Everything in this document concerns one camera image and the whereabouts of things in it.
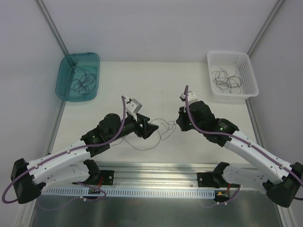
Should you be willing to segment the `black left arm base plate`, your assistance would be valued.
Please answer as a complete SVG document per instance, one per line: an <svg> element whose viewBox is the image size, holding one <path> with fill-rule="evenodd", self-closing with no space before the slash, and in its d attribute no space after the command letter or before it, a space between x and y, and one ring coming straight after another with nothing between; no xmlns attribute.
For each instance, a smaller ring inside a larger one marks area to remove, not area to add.
<svg viewBox="0 0 303 227"><path fill-rule="evenodd" d="M113 185L114 174L115 172L113 170L101 170L99 176L97 177L97 185Z"/></svg>

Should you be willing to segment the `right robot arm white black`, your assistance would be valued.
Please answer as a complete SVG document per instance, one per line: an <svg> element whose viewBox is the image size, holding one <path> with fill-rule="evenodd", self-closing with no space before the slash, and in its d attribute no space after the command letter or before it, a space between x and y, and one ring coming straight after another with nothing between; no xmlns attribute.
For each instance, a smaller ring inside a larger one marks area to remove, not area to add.
<svg viewBox="0 0 303 227"><path fill-rule="evenodd" d="M186 101L178 111L177 125L181 131L195 130L209 142L239 155L257 170L239 169L220 162L213 171L213 183L219 187L227 183L253 188L266 194L275 204L288 208L296 200L303 185L303 165L290 163L273 155L250 140L235 124L216 118L203 101Z"/></svg>

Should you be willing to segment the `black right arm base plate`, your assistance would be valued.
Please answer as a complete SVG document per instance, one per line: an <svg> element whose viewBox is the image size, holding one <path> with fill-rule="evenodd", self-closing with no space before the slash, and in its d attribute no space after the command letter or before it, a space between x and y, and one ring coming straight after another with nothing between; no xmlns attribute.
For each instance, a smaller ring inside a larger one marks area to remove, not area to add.
<svg viewBox="0 0 303 227"><path fill-rule="evenodd" d="M215 182L213 179L213 173L211 172L198 172L197 185L198 187L215 187Z"/></svg>

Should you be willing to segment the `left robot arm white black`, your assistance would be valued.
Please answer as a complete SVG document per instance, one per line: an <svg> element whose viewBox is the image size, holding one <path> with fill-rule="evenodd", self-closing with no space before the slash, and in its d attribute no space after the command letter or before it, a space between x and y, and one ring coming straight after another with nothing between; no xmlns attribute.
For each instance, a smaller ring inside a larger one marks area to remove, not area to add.
<svg viewBox="0 0 303 227"><path fill-rule="evenodd" d="M110 149L112 142L131 133L147 139L158 128L149 117L141 114L127 114L120 118L111 113L96 128L57 153L32 161L16 160L10 176L10 186L16 195L14 202L25 204L33 201L60 183L95 184L101 172L93 157Z"/></svg>

